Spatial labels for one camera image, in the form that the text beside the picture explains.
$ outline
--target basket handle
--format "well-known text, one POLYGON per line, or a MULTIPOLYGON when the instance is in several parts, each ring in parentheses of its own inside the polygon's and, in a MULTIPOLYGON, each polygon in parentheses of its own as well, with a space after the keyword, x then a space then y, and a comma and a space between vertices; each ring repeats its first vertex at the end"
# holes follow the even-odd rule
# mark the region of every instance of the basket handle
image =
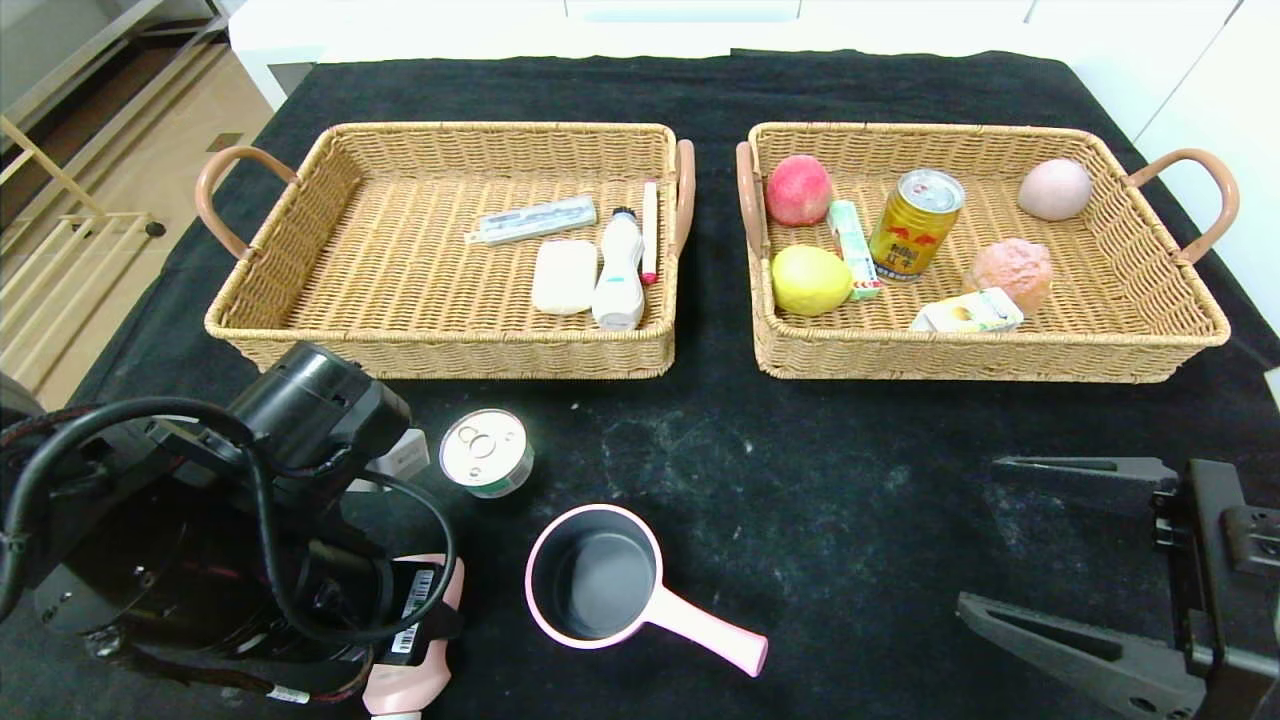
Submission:
POLYGON ((1181 249, 1175 255, 1175 258, 1187 260, 1188 263, 1196 263, 1203 258, 1206 252, 1208 252, 1208 249, 1212 247, 1213 243, 1217 242, 1217 238, 1222 237, 1222 233, 1226 232, 1226 228, 1231 227, 1231 223, 1235 222, 1235 215, 1240 211, 1240 188, 1236 187, 1235 177, 1231 174, 1231 170, 1226 169, 1226 165, 1219 160, 1216 155, 1197 147, 1174 150, 1172 152, 1129 176, 1126 182, 1133 187, 1142 187, 1147 184, 1151 178, 1160 174, 1161 170, 1179 160, 1196 160, 1203 165, 1210 177, 1213 178, 1213 182, 1217 183, 1217 188, 1222 192, 1222 211, 1219 214, 1217 220, 1213 220, 1213 224, 1204 231, 1204 234, 1199 236, 1194 242, 1181 249))
POLYGON ((689 231, 694 224, 694 193, 698 191, 694 141, 681 140, 676 143, 676 151, 680 174, 676 181, 676 242, 671 249, 672 258, 680 258, 689 241, 689 231))
POLYGON ((219 150, 205 163, 204 169, 200 170, 200 176, 196 177, 196 214, 209 227, 209 232, 214 233, 218 242, 221 242, 223 247, 234 255, 237 260, 244 258, 244 254, 248 252, 248 246, 227 227, 227 223, 214 210, 214 186, 227 174, 227 168, 241 158, 250 158, 262 163, 287 183, 298 184, 301 182, 297 173, 273 158, 270 152, 248 145, 233 145, 225 150, 219 150))
POLYGON ((756 258, 764 247, 760 228, 760 206, 755 201, 755 161, 751 158, 751 143, 737 143, 737 204, 742 210, 742 228, 746 231, 746 247, 756 258))

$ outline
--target wicker basket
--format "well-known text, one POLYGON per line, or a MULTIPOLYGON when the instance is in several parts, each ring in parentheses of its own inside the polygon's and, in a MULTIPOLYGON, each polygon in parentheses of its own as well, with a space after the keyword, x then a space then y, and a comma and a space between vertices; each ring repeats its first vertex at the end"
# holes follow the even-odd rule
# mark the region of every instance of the wicker basket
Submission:
MULTIPOLYGON (((657 124, 361 123, 325 131, 294 176, 232 147, 196 186, 200 217, 239 258, 206 331, 259 368, 294 342, 379 378, 649 378, 675 360, 676 273, 694 210, 694 151, 657 124), (210 191, 238 158, 289 183, 246 247, 210 191), (658 179, 659 281, 631 332, 530 301, 539 241, 466 245, 481 215, 591 193, 640 209, 658 179)), ((598 241, 599 227, 556 237, 598 241)))
POLYGON ((1239 204, 1231 174, 1204 151, 1171 152, 1126 176, 1101 140, 1074 129, 764 123, 739 145, 737 164, 755 357, 771 375, 1149 383, 1230 334, 1192 266, 1230 225, 1239 204), (771 258, 796 243, 835 249, 824 225, 790 228, 765 222, 760 210, 764 178, 796 152, 822 160, 836 196, 858 205, 868 237, 902 173, 931 167, 964 183, 966 205, 924 277, 817 318, 777 307, 771 258), (1057 223, 1016 205, 1021 178, 1052 158, 1074 159, 1093 177, 1089 205, 1057 223), (1184 158, 1213 176, 1224 210, 1202 238, 1179 250, 1138 187, 1184 158), (906 329, 923 305, 960 293, 979 247, 1007 237, 1050 249, 1053 292, 1039 311, 1014 333, 906 329))

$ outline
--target pen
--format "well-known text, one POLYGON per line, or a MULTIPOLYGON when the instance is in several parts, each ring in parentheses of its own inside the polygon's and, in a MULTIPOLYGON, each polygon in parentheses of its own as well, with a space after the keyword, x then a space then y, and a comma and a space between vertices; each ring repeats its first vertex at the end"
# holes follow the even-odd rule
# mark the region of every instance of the pen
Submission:
POLYGON ((644 255, 640 260, 640 282, 653 284, 658 282, 658 183, 649 181, 644 183, 644 205, 640 209, 644 215, 644 255))

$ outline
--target gold can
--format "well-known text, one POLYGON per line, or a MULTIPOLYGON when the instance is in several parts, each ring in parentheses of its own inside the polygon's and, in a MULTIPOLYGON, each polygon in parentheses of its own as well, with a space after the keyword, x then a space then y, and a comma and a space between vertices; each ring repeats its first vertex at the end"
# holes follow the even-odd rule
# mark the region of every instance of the gold can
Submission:
POLYGON ((899 178, 869 242, 876 269, 896 281, 919 278, 963 206, 964 186, 942 170, 920 168, 899 178))

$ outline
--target white bottle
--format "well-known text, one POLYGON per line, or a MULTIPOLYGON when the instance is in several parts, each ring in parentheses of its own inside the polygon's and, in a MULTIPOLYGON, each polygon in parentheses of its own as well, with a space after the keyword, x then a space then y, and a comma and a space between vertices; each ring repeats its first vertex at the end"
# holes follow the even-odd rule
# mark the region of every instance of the white bottle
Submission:
POLYGON ((634 331, 644 315, 644 288, 636 265, 644 238, 635 213, 616 208, 600 240, 604 269, 591 295, 591 316, 604 331, 634 331))

